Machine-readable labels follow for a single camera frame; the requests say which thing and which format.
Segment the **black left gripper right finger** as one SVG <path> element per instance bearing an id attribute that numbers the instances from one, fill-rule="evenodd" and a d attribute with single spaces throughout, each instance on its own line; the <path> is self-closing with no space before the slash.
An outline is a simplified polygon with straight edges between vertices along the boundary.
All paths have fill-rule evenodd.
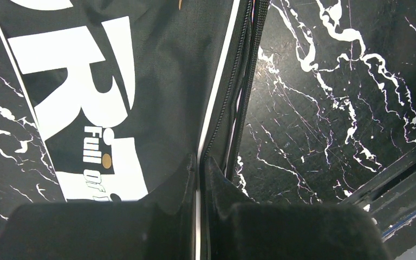
<path id="1" fill-rule="evenodd" d="M 212 259 L 390 259 L 368 213 L 347 204 L 260 204 L 204 164 Z"/>

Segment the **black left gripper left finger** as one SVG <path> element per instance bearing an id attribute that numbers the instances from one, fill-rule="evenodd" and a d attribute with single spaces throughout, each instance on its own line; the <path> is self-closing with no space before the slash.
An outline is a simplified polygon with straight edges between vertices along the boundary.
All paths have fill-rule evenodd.
<path id="1" fill-rule="evenodd" d="M 0 231 L 0 259 L 193 259 L 197 158 L 137 201 L 27 204 Z"/>

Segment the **black racket bag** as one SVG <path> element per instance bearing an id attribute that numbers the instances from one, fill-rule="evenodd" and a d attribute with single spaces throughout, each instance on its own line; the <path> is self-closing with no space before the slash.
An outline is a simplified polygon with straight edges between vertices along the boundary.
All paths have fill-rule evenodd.
<path id="1" fill-rule="evenodd" d="M 0 1 L 0 231 L 27 204 L 134 202 L 234 168 L 268 1 Z"/>

